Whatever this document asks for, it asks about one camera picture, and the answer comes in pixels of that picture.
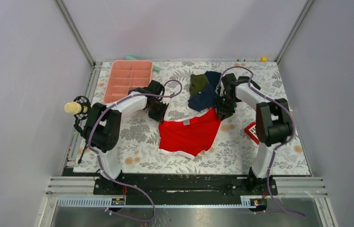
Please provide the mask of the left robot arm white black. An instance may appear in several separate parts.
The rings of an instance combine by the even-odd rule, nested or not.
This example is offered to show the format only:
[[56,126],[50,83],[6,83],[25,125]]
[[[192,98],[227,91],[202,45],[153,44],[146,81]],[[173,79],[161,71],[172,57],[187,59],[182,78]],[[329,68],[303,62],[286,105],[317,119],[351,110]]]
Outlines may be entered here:
[[146,110],[150,119],[163,122],[168,107],[162,102],[164,95],[164,86],[152,80],[147,87],[135,88],[109,105],[95,103],[88,111],[81,136],[88,148],[98,155],[100,175],[106,179],[105,189],[109,193],[118,194],[123,188],[122,180],[117,178],[122,173],[119,158],[117,152],[112,151],[119,140],[122,117]]

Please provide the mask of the red underwear white trim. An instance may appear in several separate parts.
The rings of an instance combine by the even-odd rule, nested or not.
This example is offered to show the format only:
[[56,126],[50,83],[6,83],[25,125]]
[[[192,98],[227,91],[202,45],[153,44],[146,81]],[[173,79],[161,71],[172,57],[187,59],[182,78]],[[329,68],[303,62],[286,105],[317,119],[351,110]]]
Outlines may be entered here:
[[212,148],[221,120],[210,108],[192,118],[164,121],[159,124],[159,153],[169,156],[182,155],[194,159],[202,151]]

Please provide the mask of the pink divided organizer tray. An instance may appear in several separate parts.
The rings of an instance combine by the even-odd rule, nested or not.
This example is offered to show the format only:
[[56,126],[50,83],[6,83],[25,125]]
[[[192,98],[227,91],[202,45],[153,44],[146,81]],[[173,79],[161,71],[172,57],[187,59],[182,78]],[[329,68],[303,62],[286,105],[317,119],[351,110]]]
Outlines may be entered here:
[[126,97],[138,87],[147,87],[153,63],[147,60],[117,60],[112,63],[103,102],[109,104]]

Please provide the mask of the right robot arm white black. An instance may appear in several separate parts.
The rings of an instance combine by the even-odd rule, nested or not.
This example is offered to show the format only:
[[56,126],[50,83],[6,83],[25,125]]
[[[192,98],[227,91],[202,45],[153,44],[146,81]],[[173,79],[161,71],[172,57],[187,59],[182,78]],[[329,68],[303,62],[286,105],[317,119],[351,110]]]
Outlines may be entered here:
[[255,161],[246,179],[233,181],[233,194],[249,192],[254,195],[277,195],[272,176],[272,165],[276,150],[294,135],[294,124],[284,98],[272,99],[262,94],[259,85],[250,77],[235,77],[233,73],[221,78],[217,90],[217,117],[227,119],[235,113],[235,104],[244,102],[256,114],[255,130],[259,146]]

